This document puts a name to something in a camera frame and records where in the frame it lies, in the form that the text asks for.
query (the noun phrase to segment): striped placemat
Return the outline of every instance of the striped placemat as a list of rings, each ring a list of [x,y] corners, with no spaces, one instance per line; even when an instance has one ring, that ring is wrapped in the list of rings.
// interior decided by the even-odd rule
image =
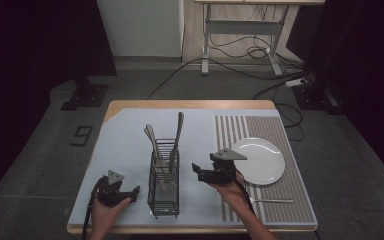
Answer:
[[[293,204],[255,202],[257,217],[264,223],[308,223],[317,225],[313,208],[308,198],[301,175],[292,154],[280,117],[262,116],[215,116],[215,134],[217,148],[231,148],[242,138],[256,137],[273,143],[283,154],[285,172],[283,176],[270,185],[247,183],[251,197],[281,199],[290,198]],[[240,222],[237,215],[221,198],[222,220]]]

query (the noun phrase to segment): hand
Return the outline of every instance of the hand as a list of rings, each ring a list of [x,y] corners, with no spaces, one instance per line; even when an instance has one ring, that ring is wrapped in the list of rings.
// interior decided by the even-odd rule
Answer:
[[[95,198],[92,205],[92,231],[89,240],[103,239],[114,225],[118,214],[129,205],[130,201],[131,198],[126,198],[118,205],[109,208]]]
[[[241,174],[239,172],[236,172],[236,179],[244,185],[244,179],[242,178]],[[238,211],[241,211],[244,207],[248,208],[248,205],[245,201],[244,194],[239,189],[238,186],[234,182],[231,182],[229,184],[219,185],[219,184],[212,184],[209,183],[211,187],[215,188],[217,192],[220,193],[223,200],[229,204],[229,206],[232,208],[233,211],[236,213]]]

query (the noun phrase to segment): wire basket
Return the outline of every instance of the wire basket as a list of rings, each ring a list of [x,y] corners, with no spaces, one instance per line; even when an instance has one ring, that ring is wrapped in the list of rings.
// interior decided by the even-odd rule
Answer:
[[[175,139],[156,139],[162,160],[151,154],[149,170],[148,205],[152,214],[158,216],[179,215],[179,150],[175,152],[173,168],[170,172],[170,152]]]

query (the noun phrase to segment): gray carpet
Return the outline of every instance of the gray carpet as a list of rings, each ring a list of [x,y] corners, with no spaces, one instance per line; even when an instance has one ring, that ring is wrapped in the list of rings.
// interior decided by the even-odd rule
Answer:
[[[79,239],[79,235],[67,233],[66,224],[109,102],[146,99],[172,72],[119,70],[119,77],[91,77],[92,83],[110,86],[104,103],[101,108],[74,112],[59,110],[69,100],[74,83],[54,88],[42,121],[0,182],[0,239]],[[231,71],[211,71],[202,76],[199,71],[184,70],[152,99],[252,99],[277,82]],[[274,94],[270,91],[260,99],[272,99]],[[285,86],[278,89],[274,100],[297,106],[291,89]],[[280,108],[288,118],[299,118],[294,111]],[[346,116],[323,111],[301,113],[302,131],[295,127],[287,129],[287,134],[319,221],[320,239],[384,239],[384,165]],[[85,147],[71,146],[84,140],[74,136],[79,126],[93,127]],[[315,233],[276,235],[280,239],[317,239]]]

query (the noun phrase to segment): round plate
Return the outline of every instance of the round plate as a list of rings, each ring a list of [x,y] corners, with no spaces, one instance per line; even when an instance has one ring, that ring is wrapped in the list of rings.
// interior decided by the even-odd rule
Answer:
[[[271,142],[261,138],[243,138],[232,150],[246,156],[247,160],[236,160],[236,168],[245,180],[258,185],[274,183],[285,171],[285,159]]]

